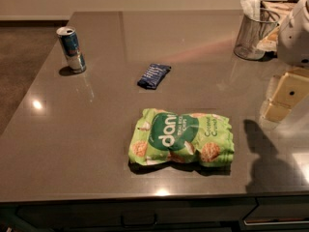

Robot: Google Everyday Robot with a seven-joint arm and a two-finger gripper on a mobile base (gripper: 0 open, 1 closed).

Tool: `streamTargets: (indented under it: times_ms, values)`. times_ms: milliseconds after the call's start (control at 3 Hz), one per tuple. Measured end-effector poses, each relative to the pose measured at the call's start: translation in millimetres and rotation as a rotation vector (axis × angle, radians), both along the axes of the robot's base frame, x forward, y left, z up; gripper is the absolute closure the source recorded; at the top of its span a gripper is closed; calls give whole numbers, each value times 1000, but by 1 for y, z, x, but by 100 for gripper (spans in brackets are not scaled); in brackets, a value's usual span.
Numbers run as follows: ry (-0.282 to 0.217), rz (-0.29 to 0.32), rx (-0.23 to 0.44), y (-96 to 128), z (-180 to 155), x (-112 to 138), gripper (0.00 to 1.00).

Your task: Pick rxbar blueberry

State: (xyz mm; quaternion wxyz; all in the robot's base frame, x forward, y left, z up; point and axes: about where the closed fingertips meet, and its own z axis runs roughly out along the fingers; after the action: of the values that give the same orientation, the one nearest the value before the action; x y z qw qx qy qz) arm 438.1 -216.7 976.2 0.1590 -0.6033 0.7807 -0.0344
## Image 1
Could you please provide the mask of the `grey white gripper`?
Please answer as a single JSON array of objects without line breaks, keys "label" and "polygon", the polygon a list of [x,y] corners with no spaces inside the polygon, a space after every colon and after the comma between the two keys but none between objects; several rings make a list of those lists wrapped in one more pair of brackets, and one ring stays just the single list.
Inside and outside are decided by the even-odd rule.
[{"label": "grey white gripper", "polygon": [[[291,66],[309,67],[309,0],[299,0],[280,24],[278,58]],[[281,122],[309,95],[309,71],[274,75],[263,102],[263,118]]]}]

